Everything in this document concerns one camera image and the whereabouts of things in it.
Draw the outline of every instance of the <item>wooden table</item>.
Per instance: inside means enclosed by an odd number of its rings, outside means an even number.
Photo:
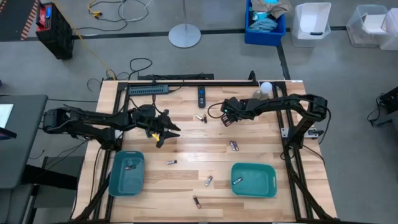
[[[113,112],[117,85],[118,82],[103,83],[98,112]],[[288,95],[305,94],[302,82],[286,81],[286,85]],[[206,105],[222,102],[232,96],[238,99],[251,98],[257,89],[253,86],[207,86]],[[137,105],[152,102],[151,96],[136,96],[133,99]],[[123,150],[144,153],[144,187],[137,197],[114,199],[112,222],[295,221],[285,162],[280,159],[282,145],[276,112],[263,113],[254,121],[239,121],[229,127],[224,127],[220,119],[208,116],[208,123],[205,124],[195,117],[196,114],[203,115],[207,112],[207,109],[197,106],[195,86],[185,86],[174,93],[158,95],[156,105],[160,110],[170,110],[171,120],[181,129],[181,137],[168,139],[157,149],[155,140],[148,139],[142,129],[133,129],[124,134]],[[219,110],[220,106],[212,110],[214,116],[219,114]],[[293,118],[297,124],[301,117],[293,111]],[[238,152],[232,151],[229,146],[232,139],[239,146]],[[317,140],[306,139],[305,145],[320,153]],[[93,167],[99,146],[96,141],[88,144],[73,217],[79,215],[90,201]],[[325,211],[335,217],[335,207],[322,161],[306,149],[300,152],[309,191]],[[99,152],[94,192],[100,179],[104,154],[103,150]],[[177,164],[166,164],[166,161],[174,159],[178,160]],[[277,196],[249,198],[234,195],[229,182],[231,167],[236,162],[272,165],[277,171]],[[213,180],[206,187],[205,181],[209,175],[213,176]],[[297,193],[302,216],[305,217],[302,194],[298,189]],[[193,195],[197,195],[201,209],[197,209]],[[107,198],[108,191],[103,196],[100,218],[104,217]]]

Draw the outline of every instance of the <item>concrete floor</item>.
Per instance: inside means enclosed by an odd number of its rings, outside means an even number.
[[[115,26],[88,16],[87,0],[59,1],[63,12],[77,27]],[[314,1],[291,0],[294,6],[304,2]],[[398,2],[394,0],[326,2],[332,3],[331,26],[345,26],[358,4],[398,7]],[[243,0],[187,1],[188,20],[202,30],[242,29],[244,5]],[[139,17],[142,13],[139,6],[131,3],[131,7],[132,10],[126,8],[126,17]],[[104,16],[109,15],[111,19],[116,18],[116,8],[98,7]],[[183,22],[180,9],[181,1],[154,0],[149,5],[150,15],[145,20],[111,33],[168,31]],[[290,27],[292,14],[289,13],[287,18],[287,27]],[[33,30],[34,25],[29,33],[31,37],[35,36]],[[82,34],[104,32],[84,30]],[[243,37],[243,34],[203,35],[198,45],[190,49],[175,48],[167,36],[86,42],[116,73],[128,71],[130,59],[147,57],[154,64],[142,75],[204,72],[214,73],[216,79],[245,79],[254,70],[261,79],[283,79],[276,48],[246,45]],[[332,120],[321,150],[338,216],[342,220],[357,222],[395,223],[398,219],[398,133],[388,124],[372,128],[366,117],[376,107],[375,98],[397,86],[398,52],[354,48],[346,31],[332,31],[323,45],[315,49],[294,47],[290,33],[287,33],[282,39],[282,46],[291,79],[303,80],[307,93],[321,95],[329,101]],[[0,49],[0,79],[4,82],[0,94],[44,93],[50,98],[71,100],[98,98],[99,88],[93,83],[90,85],[93,92],[88,91],[86,81],[104,77],[104,68],[79,40],[75,42],[73,59],[65,62],[56,60],[36,41],[1,42]],[[42,66],[42,62],[47,62],[46,66]],[[144,65],[137,63],[134,66],[139,68]],[[95,103],[68,104],[85,110],[94,110],[96,106]],[[59,106],[62,103],[49,101],[47,109]],[[318,128],[325,128],[325,123],[319,124]],[[39,132],[31,156],[35,157],[46,149],[45,156],[53,157],[78,143],[68,136],[50,136]],[[85,148],[82,147],[73,156],[81,157],[84,153]],[[29,163],[41,166],[42,158]],[[67,170],[71,166],[78,166],[78,162],[60,164],[58,169]],[[39,197],[42,197],[42,208],[38,209],[35,223],[60,222],[68,218],[73,192],[62,194],[47,189],[41,191]],[[54,197],[65,203],[48,203],[48,207],[44,208],[43,198]]]

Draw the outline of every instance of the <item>white cable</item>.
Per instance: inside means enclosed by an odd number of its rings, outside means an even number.
[[[126,22],[134,22],[134,21],[139,21],[139,20],[141,20],[141,19],[143,19],[144,17],[146,17],[147,15],[148,15],[148,13],[149,13],[149,11],[148,11],[148,5],[152,2],[152,0],[149,0],[149,2],[144,6],[144,9],[147,11],[147,14],[146,15],[144,15],[144,16],[141,16],[141,17],[139,17],[139,18],[135,18],[135,19],[126,19],[126,18],[124,18],[124,3],[126,2],[127,0],[121,0],[120,1],[120,3],[122,4],[122,9],[121,9],[121,17],[122,17],[122,19],[124,19],[124,21],[126,21]]]

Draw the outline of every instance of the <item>black metal frame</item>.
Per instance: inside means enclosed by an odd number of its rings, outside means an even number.
[[[113,108],[113,113],[118,112],[118,108],[120,106],[121,102],[121,94],[123,90],[128,89],[129,86],[139,86],[139,85],[161,85],[161,84],[168,84],[168,86],[198,86],[198,85],[205,85],[205,86],[258,86],[258,82],[256,80],[255,74],[251,73],[249,76],[248,81],[239,81],[239,82],[212,82],[212,81],[199,81],[199,82],[167,82],[164,83],[162,81],[158,81],[157,83],[129,83],[129,82],[119,82],[118,83],[118,89],[116,92],[116,97],[115,97],[115,103],[114,103],[114,108]],[[282,96],[287,96],[287,89],[286,89],[286,84],[285,81],[280,81],[280,82],[272,82],[272,91],[274,93],[274,97],[278,97],[278,92],[277,92],[277,87],[279,87],[282,90]],[[129,100],[129,94],[126,91],[125,97],[124,97],[124,109],[123,111],[127,111],[128,108],[128,100]],[[292,118],[292,113],[290,110],[287,110],[287,121],[289,124],[289,127],[292,127],[293,124],[293,118]],[[284,120],[282,117],[281,111],[277,111],[277,118],[278,118],[278,124],[279,128],[284,127]],[[287,141],[282,138],[282,145],[284,148],[284,156],[285,156],[285,163],[286,166],[292,163],[289,157],[289,146],[287,145]],[[302,165],[302,160],[301,160],[301,155],[300,151],[298,149],[294,149],[294,154],[296,156],[296,165],[298,169],[298,174],[299,174],[299,179],[302,181],[304,186],[307,186],[306,181],[305,181],[305,174],[303,170],[303,165]],[[108,172],[108,166],[109,166],[109,158],[111,155],[111,151],[106,151],[104,160],[103,160],[103,166],[101,170],[101,176],[99,180],[99,186],[101,186],[106,179],[106,174]],[[289,187],[290,187],[290,192],[292,194],[292,204],[293,204],[293,209],[294,209],[294,214],[295,214],[295,219],[300,220],[301,219],[301,212],[300,212],[300,207],[299,207],[299,200],[297,197],[297,190],[295,187],[295,183],[291,177],[289,177]],[[111,212],[112,212],[112,206],[113,206],[113,196],[108,195],[108,201],[106,204],[106,211],[105,211],[105,219],[110,220],[111,218]],[[307,212],[307,218],[313,219],[313,213],[312,213],[312,208],[310,204],[308,203],[307,199],[304,198],[304,203],[305,203],[305,208]],[[94,209],[94,214],[93,214],[93,219],[96,220],[99,217],[100,214],[100,208],[101,208],[101,200],[98,202]]]

